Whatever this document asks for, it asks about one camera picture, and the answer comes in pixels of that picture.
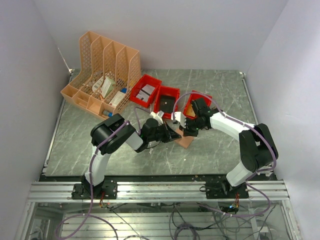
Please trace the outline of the tan leather card holder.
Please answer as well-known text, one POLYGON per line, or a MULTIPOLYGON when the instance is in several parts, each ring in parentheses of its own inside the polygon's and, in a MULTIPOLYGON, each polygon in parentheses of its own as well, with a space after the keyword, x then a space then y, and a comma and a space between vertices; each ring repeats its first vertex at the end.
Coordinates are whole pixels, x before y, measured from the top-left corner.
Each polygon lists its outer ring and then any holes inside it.
POLYGON ((183 136, 183 132, 179 128, 177 128, 175 130, 175 132, 180 135, 180 138, 174 140, 174 142, 176 144, 180 145, 181 147, 187 149, 190 146, 190 144, 192 143, 192 141, 194 140, 194 137, 193 136, 183 136))

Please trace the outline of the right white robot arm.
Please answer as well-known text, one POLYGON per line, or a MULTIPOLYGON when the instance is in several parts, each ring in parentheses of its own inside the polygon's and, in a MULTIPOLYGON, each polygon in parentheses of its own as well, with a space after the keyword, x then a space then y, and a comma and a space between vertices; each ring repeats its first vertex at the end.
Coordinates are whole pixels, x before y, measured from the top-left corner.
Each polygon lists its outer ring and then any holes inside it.
POLYGON ((186 117, 182 112, 172 115, 172 118, 179 122, 179 128, 185 137, 196 137, 200 130, 214 129, 239 143, 240 162, 226 174, 227 182, 220 186, 224 197, 233 197, 240 184, 260 169, 277 162, 278 150, 266 124, 254 125, 238 120, 221 109, 210 108, 203 98, 193 100, 191 106, 195 118, 186 117))

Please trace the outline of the gold striped card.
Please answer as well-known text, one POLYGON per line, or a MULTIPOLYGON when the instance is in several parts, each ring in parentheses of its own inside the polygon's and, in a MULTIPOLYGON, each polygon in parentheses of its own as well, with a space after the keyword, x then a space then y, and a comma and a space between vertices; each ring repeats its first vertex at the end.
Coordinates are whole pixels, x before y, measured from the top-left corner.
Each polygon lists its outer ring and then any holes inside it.
POLYGON ((190 118, 194 118, 196 116, 191 104, 188 105, 185 115, 190 118))

